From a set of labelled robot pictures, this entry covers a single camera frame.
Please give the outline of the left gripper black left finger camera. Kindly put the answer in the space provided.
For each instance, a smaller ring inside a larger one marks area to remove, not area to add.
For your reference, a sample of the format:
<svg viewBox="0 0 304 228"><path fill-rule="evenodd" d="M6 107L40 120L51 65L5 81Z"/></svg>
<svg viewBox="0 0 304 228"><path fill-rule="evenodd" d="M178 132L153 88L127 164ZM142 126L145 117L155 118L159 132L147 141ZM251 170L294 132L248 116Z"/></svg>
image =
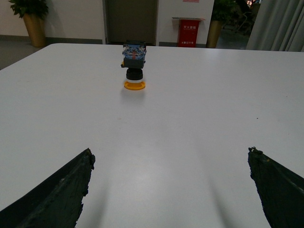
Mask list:
<svg viewBox="0 0 304 228"><path fill-rule="evenodd" d="M26 195L0 212L2 228L73 228L94 169L86 149Z"/></svg>

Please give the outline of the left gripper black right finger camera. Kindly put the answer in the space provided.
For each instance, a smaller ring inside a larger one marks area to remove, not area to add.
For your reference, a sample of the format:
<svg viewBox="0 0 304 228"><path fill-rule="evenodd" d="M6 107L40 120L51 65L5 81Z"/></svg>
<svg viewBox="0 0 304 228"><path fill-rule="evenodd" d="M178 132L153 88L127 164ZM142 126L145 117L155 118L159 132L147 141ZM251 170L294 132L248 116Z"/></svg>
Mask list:
<svg viewBox="0 0 304 228"><path fill-rule="evenodd" d="M248 149L248 164L270 227L302 228L304 179L255 147Z"/></svg>

